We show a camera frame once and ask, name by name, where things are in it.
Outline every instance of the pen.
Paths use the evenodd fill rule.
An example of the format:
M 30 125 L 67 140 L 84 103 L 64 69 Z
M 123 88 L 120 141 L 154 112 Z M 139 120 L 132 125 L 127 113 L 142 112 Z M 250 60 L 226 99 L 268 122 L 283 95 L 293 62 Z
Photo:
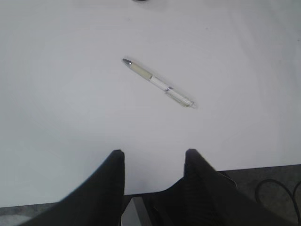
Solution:
M 151 82 L 155 86 L 157 86 L 159 89 L 163 90 L 166 95 L 168 95 L 170 98 L 178 102 L 180 105 L 184 107 L 192 107 L 194 109 L 197 108 L 195 103 L 179 93 L 178 91 L 174 90 L 171 86 L 166 85 L 163 81 L 152 75 L 150 72 L 147 70 L 143 69 L 139 65 L 135 64 L 134 62 L 127 60 L 127 59 L 122 59 L 123 62 L 128 66 L 130 69 L 132 69 L 134 72 L 136 72 L 138 75 L 146 79 L 147 81 Z

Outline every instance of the black cable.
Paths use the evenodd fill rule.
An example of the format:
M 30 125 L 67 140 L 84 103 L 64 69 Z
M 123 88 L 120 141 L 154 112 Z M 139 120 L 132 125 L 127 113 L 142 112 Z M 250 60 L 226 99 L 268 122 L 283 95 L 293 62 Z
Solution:
M 236 189 L 238 189 L 237 183 L 228 175 L 228 173 L 226 173 L 225 171 L 219 171 L 218 173 L 229 180 L 231 183 L 233 183 Z
M 293 193 L 291 193 L 290 190 L 288 190 L 288 188 L 284 184 L 282 184 L 281 182 L 279 182 L 277 180 L 266 179 L 266 180 L 261 181 L 255 188 L 255 200 L 257 201 L 258 204 L 261 204 L 261 205 L 262 205 L 262 202 L 259 198 L 259 190 L 262 187 L 262 185 L 264 185 L 265 183 L 275 183 L 275 184 L 281 186 L 288 193 L 291 200 L 293 201 L 293 206 L 294 206 L 295 212 L 297 214 L 297 218 L 298 218 L 298 225 L 301 226 L 301 216 L 300 216 L 299 207 L 298 207 L 298 204 L 297 204 L 296 198 L 295 198 L 297 188 L 299 185 L 301 185 L 301 181 L 299 181 L 296 184 L 296 186 L 293 189 Z

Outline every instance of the pen tip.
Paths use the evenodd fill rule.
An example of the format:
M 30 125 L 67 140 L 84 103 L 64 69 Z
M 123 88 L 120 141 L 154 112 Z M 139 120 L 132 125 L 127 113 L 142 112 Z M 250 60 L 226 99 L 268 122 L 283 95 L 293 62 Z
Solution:
M 122 59 L 122 61 L 127 65 L 127 66 L 130 66 L 132 64 L 132 61 L 129 61 L 125 58 Z

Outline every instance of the black object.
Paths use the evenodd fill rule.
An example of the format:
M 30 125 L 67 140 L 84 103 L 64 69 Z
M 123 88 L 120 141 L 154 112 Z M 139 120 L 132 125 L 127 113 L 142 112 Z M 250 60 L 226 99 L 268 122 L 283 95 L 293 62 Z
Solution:
M 184 177 L 143 199 L 154 226 L 294 225 L 249 200 L 192 149 L 186 152 Z
M 79 188 L 21 226 L 116 226 L 121 216 L 124 177 L 124 154 L 113 151 Z
M 184 177 L 158 193 L 123 196 L 124 154 L 113 151 L 79 188 L 21 226 L 117 226 L 131 197 L 142 196 L 153 226 L 293 226 L 241 194 L 196 151 Z
M 288 190 L 288 188 L 282 184 L 281 182 L 277 181 L 277 180 L 274 180 L 274 179 L 266 179 L 266 180 L 263 180 L 261 181 L 256 189 L 255 189 L 255 200 L 257 201 L 257 203 L 261 204 L 262 205 L 262 202 L 259 198 L 259 191 L 261 189 L 261 187 L 266 184 L 266 183 L 275 183 L 277 185 L 279 185 L 280 187 L 282 187 L 286 193 L 290 196 L 292 202 L 293 202 L 293 207 L 295 209 L 295 212 L 296 212 L 296 215 L 297 215 L 297 219 L 298 219 L 298 225 L 300 226 L 301 225 L 301 216 L 300 216 L 300 212 L 299 212 L 299 207 L 298 207 L 298 204 L 297 204 L 297 201 L 296 201 L 296 191 L 297 191 L 297 188 L 299 187 L 299 185 L 301 185 L 301 181 L 299 181 L 296 186 L 294 187 L 293 189 L 293 193 L 290 192 L 290 190 Z

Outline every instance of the white tabletop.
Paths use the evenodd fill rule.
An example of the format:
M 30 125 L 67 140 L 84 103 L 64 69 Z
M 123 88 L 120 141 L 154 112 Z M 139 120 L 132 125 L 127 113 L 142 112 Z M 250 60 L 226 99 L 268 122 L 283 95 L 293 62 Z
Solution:
M 0 206 L 57 202 L 114 149 L 126 194 L 301 163 L 301 2 L 0 0 Z M 197 102 L 129 70 L 142 63 Z

